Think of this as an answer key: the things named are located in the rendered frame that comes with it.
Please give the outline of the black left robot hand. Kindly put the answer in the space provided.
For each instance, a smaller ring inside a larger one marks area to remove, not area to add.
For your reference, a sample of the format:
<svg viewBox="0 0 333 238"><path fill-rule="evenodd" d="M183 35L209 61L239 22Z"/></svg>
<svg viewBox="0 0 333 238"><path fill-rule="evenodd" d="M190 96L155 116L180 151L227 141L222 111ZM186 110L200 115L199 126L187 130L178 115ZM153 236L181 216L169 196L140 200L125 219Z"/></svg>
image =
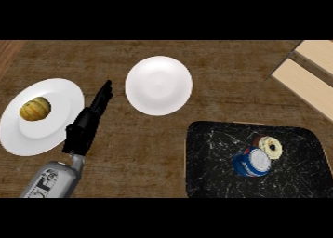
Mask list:
<svg viewBox="0 0 333 238"><path fill-rule="evenodd" d="M112 81L107 80L91 106L81 111L75 122L67 126L64 153L87 155L112 97Z"/></svg>

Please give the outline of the black marble tray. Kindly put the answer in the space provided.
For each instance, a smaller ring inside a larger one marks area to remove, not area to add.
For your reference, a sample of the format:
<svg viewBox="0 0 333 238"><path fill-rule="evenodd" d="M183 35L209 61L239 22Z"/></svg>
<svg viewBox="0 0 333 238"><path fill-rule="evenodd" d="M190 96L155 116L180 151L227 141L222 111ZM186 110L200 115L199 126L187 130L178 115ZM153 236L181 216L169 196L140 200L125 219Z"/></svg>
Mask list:
<svg viewBox="0 0 333 238"><path fill-rule="evenodd" d="M283 155L268 174L242 176L233 155L259 136L276 138ZM305 128L197 121L187 130L187 195L191 198L333 198L323 145Z"/></svg>

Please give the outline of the blue can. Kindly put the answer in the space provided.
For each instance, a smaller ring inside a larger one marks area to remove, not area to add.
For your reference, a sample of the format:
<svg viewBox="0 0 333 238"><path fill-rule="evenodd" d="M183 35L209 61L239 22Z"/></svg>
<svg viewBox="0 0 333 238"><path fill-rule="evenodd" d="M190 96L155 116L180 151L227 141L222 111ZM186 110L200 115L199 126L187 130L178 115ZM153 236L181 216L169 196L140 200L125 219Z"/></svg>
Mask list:
<svg viewBox="0 0 333 238"><path fill-rule="evenodd" d="M243 177L262 177L271 169L271 160L258 147L248 147L233 156L233 167Z"/></svg>

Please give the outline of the pale wooden tiered shelf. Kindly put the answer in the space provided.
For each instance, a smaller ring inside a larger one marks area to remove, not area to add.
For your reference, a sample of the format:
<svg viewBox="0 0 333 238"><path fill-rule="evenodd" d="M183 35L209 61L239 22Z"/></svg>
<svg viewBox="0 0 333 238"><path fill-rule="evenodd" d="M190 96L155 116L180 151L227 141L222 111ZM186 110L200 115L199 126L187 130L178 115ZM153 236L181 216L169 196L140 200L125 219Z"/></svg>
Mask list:
<svg viewBox="0 0 333 238"><path fill-rule="evenodd" d="M302 40L267 77L274 77L333 122L333 87L290 58L293 54L298 54L333 76L333 42Z"/></svg>

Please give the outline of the large white plate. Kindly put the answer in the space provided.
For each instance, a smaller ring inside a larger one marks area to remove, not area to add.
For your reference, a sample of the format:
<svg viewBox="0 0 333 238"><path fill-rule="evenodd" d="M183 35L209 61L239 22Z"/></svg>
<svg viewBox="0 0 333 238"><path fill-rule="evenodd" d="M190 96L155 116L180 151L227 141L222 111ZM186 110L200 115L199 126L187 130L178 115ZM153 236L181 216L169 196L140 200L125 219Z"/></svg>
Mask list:
<svg viewBox="0 0 333 238"><path fill-rule="evenodd" d="M70 80L53 78L29 86L0 117L0 144L20 156L51 150L67 137L66 128L85 108L85 95Z"/></svg>

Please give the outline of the yellow-green round squash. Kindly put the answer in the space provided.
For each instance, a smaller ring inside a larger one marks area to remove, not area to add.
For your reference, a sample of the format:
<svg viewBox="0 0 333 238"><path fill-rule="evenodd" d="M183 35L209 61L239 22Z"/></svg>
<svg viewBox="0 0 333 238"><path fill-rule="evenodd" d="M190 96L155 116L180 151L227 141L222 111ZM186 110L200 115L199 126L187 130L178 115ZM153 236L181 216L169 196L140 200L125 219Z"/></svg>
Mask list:
<svg viewBox="0 0 333 238"><path fill-rule="evenodd" d="M50 101L44 97L33 98L20 109L20 116L27 121L44 120L51 112Z"/></svg>

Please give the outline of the small white plate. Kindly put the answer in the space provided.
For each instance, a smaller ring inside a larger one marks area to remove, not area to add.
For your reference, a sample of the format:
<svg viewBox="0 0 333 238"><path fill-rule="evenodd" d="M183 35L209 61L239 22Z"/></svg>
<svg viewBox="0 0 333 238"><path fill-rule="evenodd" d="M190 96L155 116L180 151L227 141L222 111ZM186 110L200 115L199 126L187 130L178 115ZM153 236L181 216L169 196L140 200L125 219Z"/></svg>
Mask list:
<svg viewBox="0 0 333 238"><path fill-rule="evenodd" d="M126 96L132 107L147 115L177 112L191 96L193 78L187 66L168 56L143 59L126 78Z"/></svg>

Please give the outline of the cream glazed donut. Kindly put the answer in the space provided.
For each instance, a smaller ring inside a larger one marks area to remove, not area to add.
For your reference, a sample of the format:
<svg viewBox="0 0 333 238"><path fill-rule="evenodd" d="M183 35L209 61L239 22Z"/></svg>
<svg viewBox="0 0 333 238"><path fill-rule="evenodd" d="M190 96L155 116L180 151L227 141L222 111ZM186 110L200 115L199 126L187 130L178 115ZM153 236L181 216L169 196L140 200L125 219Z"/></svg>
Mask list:
<svg viewBox="0 0 333 238"><path fill-rule="evenodd" d="M283 156L283 144L268 135L259 135L255 138L253 146L258 147L268 155L271 160L279 160Z"/></svg>

